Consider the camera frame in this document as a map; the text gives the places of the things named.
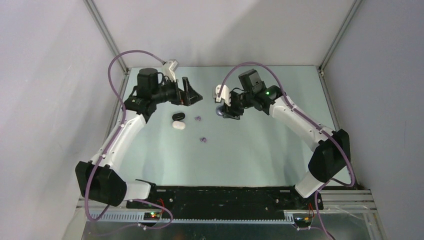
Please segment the purple earbud charging case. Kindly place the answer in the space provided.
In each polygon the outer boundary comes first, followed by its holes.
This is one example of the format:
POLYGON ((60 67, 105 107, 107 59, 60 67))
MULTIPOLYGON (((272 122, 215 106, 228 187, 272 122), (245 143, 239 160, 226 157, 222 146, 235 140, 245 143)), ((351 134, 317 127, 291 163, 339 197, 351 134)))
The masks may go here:
POLYGON ((219 117, 225 118, 226 113, 225 113, 225 106, 224 105, 217 106, 216 109, 215 109, 215 112, 219 117))

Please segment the black earbud charging case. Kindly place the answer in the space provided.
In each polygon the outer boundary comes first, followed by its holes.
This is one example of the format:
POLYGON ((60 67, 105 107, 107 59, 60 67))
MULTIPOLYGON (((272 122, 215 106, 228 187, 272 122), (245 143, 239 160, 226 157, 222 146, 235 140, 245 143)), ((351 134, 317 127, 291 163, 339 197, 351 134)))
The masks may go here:
POLYGON ((182 121, 182 120, 185 119, 185 117, 186 117, 186 115, 185 115, 184 112, 177 112, 177 113, 173 114, 171 118, 172 118, 173 121, 182 121))

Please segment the white earbud charging case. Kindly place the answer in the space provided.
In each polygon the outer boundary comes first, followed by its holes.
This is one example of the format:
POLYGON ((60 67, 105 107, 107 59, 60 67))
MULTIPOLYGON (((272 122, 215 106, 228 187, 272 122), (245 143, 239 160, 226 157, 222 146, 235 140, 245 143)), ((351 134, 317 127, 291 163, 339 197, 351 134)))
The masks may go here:
POLYGON ((172 127, 177 130, 184 130, 186 128, 186 124, 182 121, 173 121, 172 127))

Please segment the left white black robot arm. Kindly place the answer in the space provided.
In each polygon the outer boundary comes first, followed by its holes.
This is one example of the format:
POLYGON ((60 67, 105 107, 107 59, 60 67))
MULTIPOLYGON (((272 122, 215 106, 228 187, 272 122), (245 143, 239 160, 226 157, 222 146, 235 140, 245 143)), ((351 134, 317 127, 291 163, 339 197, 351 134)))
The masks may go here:
POLYGON ((78 186, 85 199, 114 207, 123 201, 138 199, 145 208, 156 206, 158 194, 151 190, 152 183, 125 181, 119 170, 132 141, 159 104, 191 106, 203 100, 187 77, 182 78, 183 89, 180 89, 172 76, 172 72, 159 72, 155 68, 139 70, 137 84, 123 102, 121 120, 91 160, 80 161, 75 167, 78 186))

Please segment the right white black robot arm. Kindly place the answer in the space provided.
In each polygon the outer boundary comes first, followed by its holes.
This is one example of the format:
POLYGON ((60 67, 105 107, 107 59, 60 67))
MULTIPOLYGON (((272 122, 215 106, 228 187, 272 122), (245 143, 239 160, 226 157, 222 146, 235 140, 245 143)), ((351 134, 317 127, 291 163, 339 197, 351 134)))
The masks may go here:
POLYGON ((248 108, 255 108, 282 121, 300 137, 312 151, 308 171, 294 185, 291 204, 304 209, 314 194, 343 168, 348 167, 350 139, 343 129, 334 131, 315 121, 299 108, 279 86, 267 87, 255 69, 239 75, 241 92, 230 90, 225 84, 214 89, 214 100, 221 105, 217 114, 225 119, 239 120, 248 108))

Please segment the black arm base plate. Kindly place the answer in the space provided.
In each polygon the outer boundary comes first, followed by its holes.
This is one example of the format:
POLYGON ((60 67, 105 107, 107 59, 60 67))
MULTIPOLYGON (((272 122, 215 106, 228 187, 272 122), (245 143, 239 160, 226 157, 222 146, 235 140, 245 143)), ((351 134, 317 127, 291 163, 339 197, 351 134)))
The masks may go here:
POLYGON ((293 186, 154 186, 146 199, 171 209, 176 204, 265 204, 285 210, 322 209, 321 197, 300 196, 293 186))

